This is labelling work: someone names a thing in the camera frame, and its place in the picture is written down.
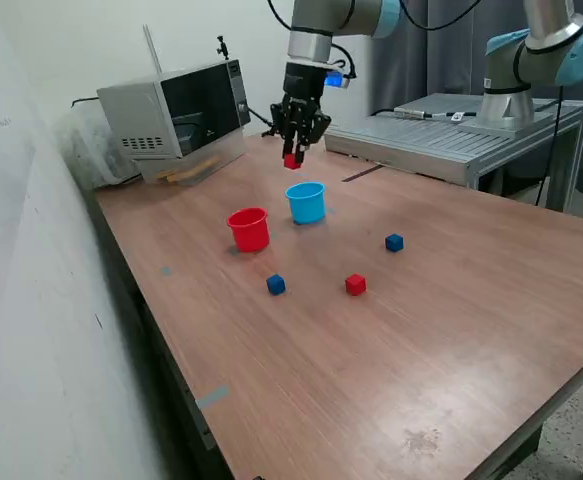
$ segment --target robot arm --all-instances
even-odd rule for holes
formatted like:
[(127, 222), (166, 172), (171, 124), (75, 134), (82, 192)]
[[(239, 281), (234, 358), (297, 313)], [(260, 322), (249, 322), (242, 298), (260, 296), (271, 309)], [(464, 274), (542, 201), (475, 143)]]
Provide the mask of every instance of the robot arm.
[(327, 74), (336, 70), (328, 64), (333, 36), (387, 36), (399, 13), (399, 0), (296, 0), (284, 98), (271, 106), (274, 128), (284, 139), (287, 168), (299, 168), (304, 153), (331, 123), (320, 100)]
[[(301, 166), (306, 150), (331, 123), (320, 99), (327, 74), (336, 69), (327, 63), (333, 36), (388, 36), (398, 23), (402, 1), (295, 0), (284, 98), (271, 106), (287, 168)], [(532, 122), (531, 84), (566, 86), (583, 80), (583, 16), (575, 13), (573, 0), (524, 0), (524, 7), (530, 28), (495, 37), (487, 45), (479, 122)]]

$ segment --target plastic cup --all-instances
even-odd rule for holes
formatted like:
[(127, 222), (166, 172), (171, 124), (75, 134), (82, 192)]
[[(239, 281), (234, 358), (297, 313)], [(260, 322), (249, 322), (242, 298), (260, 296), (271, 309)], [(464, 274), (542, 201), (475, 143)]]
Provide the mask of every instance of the plastic cup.
[(324, 185), (319, 182), (299, 183), (287, 189), (293, 221), (299, 224), (315, 223), (324, 218)]
[(238, 210), (227, 219), (233, 238), (241, 252), (257, 252), (269, 244), (267, 212), (263, 208)]

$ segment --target blue light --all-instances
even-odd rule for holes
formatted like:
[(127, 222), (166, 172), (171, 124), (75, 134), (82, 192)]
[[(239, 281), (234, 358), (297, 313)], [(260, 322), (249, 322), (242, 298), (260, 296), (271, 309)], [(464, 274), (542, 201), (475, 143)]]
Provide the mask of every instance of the blue light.
[(329, 72), (324, 79), (324, 84), (327, 87), (341, 87), (342, 80), (342, 74), (340, 72)]

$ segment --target gray curtain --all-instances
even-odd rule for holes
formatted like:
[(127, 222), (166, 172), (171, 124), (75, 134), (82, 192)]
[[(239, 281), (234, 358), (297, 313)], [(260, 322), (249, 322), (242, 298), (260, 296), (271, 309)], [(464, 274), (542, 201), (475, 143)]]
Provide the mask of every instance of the gray curtain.
[[(424, 25), (440, 25), (472, 0), (411, 0), (409, 12)], [(583, 0), (576, 0), (583, 14)], [(457, 24), (436, 32), (417, 29), (402, 15), (391, 37), (372, 46), (373, 109), (395, 107), (431, 93), (482, 94), (487, 41), (526, 28), (522, 0), (483, 0)], [(557, 87), (539, 87), (537, 97), (556, 98)], [(583, 82), (565, 88), (565, 98), (583, 100)], [(532, 152), (508, 168), (513, 176), (540, 177), (546, 152)], [(583, 158), (578, 189), (583, 192)]]

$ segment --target blue cup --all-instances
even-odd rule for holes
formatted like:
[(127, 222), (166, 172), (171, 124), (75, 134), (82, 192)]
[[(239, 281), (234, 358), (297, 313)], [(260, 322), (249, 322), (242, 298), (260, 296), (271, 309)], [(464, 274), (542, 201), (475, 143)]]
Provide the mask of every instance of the blue cup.
[(293, 221), (315, 223), (324, 218), (324, 185), (319, 182), (299, 183), (286, 191)]

